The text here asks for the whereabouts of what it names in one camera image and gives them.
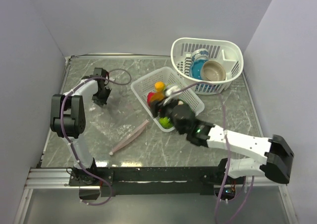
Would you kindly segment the red fake dragon fruit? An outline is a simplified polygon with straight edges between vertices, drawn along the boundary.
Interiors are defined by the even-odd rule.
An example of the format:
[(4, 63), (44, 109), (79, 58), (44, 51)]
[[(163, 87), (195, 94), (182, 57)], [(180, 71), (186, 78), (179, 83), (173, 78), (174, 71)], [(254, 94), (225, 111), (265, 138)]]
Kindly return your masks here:
[(149, 92), (147, 95), (147, 104), (150, 106), (150, 104), (156, 100), (156, 93), (155, 92)]

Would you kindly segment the orange fake fruit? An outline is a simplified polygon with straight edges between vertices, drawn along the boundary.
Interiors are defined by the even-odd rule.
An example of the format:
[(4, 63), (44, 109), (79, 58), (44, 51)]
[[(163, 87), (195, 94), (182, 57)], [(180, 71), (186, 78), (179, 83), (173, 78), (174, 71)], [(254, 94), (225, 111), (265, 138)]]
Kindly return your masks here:
[(165, 84), (162, 81), (158, 81), (155, 83), (156, 92), (163, 92), (165, 90)]

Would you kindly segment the clear zip top bag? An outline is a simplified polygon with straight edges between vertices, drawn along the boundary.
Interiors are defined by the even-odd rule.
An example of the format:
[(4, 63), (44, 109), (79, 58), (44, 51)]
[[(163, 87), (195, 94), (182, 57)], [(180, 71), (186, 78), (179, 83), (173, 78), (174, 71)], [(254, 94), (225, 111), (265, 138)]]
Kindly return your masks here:
[(149, 121), (129, 86), (115, 87), (105, 105), (87, 105), (85, 137), (109, 157), (124, 149), (142, 133)]

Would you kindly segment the red fake mango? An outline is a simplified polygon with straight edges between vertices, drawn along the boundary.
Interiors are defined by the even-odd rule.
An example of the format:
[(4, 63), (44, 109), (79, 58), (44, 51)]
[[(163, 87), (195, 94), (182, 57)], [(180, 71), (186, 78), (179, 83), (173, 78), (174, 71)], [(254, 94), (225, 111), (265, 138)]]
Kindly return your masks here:
[(162, 101), (165, 98), (164, 92), (156, 92), (156, 101)]

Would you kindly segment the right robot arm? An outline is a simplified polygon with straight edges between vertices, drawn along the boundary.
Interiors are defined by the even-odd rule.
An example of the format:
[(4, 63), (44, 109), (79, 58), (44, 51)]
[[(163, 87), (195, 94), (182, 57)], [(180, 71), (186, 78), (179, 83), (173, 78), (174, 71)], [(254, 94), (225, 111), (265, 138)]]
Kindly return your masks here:
[(290, 182), (294, 152), (282, 136), (256, 137), (224, 130), (219, 125), (197, 119), (190, 106), (179, 99), (168, 103), (152, 101), (149, 105), (153, 117), (169, 118), (177, 132), (185, 134), (190, 143), (244, 156), (222, 159), (224, 167), (216, 172), (221, 183), (243, 176), (265, 176), (279, 184)]

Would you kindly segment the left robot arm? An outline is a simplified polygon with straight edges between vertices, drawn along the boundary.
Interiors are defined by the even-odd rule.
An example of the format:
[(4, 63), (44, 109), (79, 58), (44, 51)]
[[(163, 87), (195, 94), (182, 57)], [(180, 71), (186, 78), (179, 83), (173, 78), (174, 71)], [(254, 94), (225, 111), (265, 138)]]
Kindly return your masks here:
[(109, 72), (95, 68), (92, 75), (83, 77), (74, 88), (52, 97), (51, 131), (67, 144), (74, 160), (74, 177), (87, 185), (105, 180), (99, 177), (95, 159), (82, 135), (86, 128), (84, 102), (91, 100), (97, 105), (105, 105), (111, 92), (109, 82)]

